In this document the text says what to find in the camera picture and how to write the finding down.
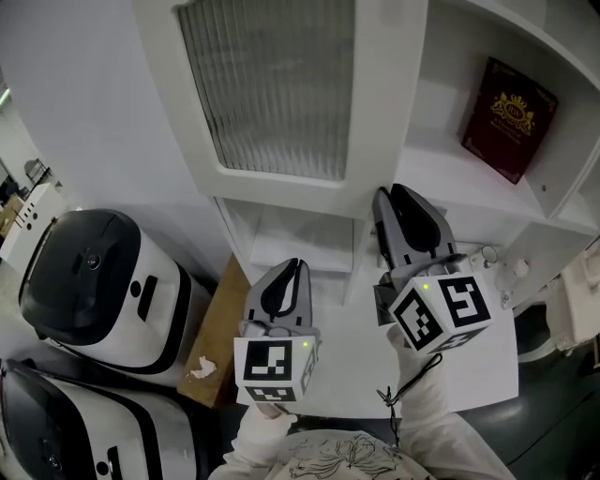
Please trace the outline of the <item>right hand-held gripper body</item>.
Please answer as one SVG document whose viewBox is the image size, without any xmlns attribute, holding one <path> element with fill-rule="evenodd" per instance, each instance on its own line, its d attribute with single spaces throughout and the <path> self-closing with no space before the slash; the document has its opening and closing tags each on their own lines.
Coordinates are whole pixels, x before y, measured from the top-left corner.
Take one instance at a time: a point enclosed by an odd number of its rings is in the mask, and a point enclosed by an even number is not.
<svg viewBox="0 0 600 480">
<path fill-rule="evenodd" d="M 486 282 L 463 254 L 398 267 L 373 290 L 378 325 L 397 325 L 418 355 L 461 347 L 493 324 Z"/>
</svg>

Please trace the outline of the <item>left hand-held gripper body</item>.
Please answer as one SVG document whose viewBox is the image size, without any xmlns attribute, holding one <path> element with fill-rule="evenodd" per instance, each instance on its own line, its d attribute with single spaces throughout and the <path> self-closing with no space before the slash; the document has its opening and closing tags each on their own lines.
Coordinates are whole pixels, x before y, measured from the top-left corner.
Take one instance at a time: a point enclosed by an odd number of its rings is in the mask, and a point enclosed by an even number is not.
<svg viewBox="0 0 600 480">
<path fill-rule="evenodd" d="M 319 359 L 317 328 L 245 320 L 233 340 L 234 376 L 253 403 L 294 403 L 304 398 Z"/>
</svg>

